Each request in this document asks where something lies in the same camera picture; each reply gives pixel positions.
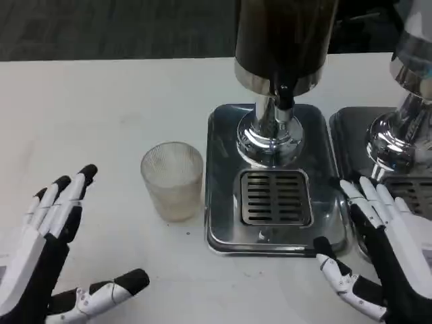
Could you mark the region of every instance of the drip tray grate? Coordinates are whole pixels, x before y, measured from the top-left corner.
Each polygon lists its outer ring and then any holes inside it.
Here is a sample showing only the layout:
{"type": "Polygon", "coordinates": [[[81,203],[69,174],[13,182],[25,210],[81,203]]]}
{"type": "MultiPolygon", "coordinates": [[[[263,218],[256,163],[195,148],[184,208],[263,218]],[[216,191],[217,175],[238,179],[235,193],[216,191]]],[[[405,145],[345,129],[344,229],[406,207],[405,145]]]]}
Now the drip tray grate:
{"type": "Polygon", "coordinates": [[[393,197],[403,198],[414,214],[432,220],[432,178],[392,176],[384,184],[393,197]]]}
{"type": "Polygon", "coordinates": [[[242,218],[248,225],[308,225],[311,208],[299,171],[247,171],[241,177],[242,218]]]}

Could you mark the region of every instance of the table surface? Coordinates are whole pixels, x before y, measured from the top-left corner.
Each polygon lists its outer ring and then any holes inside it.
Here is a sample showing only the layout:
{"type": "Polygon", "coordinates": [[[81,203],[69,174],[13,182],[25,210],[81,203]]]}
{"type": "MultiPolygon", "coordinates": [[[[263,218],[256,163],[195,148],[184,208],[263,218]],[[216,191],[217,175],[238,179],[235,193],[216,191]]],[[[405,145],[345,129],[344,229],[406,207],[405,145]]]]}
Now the table surface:
{"type": "MultiPolygon", "coordinates": [[[[394,106],[402,90],[390,54],[329,55],[316,89],[298,97],[328,119],[351,105],[394,106]]],[[[203,213],[184,223],[156,214],[140,175],[152,146],[181,140],[205,157],[207,118],[254,95],[234,60],[0,63],[2,230],[30,197],[95,163],[99,174],[56,292],[145,269],[150,286],[94,323],[373,323],[344,304],[314,259],[223,257],[207,247],[203,213]]],[[[377,281],[352,248],[342,260],[377,281]]]]}

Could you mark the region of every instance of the robotic hand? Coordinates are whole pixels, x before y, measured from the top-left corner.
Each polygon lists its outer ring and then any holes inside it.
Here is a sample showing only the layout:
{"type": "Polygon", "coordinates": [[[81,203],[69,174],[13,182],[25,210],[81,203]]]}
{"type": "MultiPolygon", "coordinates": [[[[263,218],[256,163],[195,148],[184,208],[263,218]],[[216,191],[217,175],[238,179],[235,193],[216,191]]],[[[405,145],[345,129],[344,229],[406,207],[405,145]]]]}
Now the robotic hand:
{"type": "Polygon", "coordinates": [[[81,200],[97,172],[87,165],[75,178],[60,177],[32,199],[23,229],[0,282],[0,323],[85,323],[149,284],[142,269],[111,281],[51,293],[81,220],[81,200]]]}
{"type": "Polygon", "coordinates": [[[320,237],[314,247],[330,286],[376,321],[432,323],[432,221],[412,214],[402,198],[393,199],[384,185],[375,188],[366,177],[359,187],[345,180],[340,187],[382,287],[353,274],[320,237]]]}

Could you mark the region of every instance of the clear drinking glass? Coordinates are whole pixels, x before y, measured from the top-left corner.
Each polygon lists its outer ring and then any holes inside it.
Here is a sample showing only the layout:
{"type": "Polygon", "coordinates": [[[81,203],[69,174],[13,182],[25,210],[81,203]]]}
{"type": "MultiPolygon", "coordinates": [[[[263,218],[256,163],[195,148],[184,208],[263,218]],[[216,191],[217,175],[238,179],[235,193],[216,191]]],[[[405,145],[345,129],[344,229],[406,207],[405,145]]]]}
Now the clear drinking glass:
{"type": "Polygon", "coordinates": [[[192,146],[166,142],[141,161],[141,174],[153,204],[166,221],[183,221],[200,206],[203,158],[192,146]]]}

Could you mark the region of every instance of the gray carpet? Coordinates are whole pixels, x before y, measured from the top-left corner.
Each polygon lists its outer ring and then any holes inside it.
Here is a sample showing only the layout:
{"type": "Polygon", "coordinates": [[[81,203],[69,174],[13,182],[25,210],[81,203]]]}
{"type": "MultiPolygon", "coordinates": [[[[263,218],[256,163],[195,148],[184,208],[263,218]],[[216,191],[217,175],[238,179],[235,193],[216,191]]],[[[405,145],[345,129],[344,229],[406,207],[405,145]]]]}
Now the gray carpet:
{"type": "Polygon", "coordinates": [[[234,0],[0,0],[0,61],[223,57],[234,0]]]}

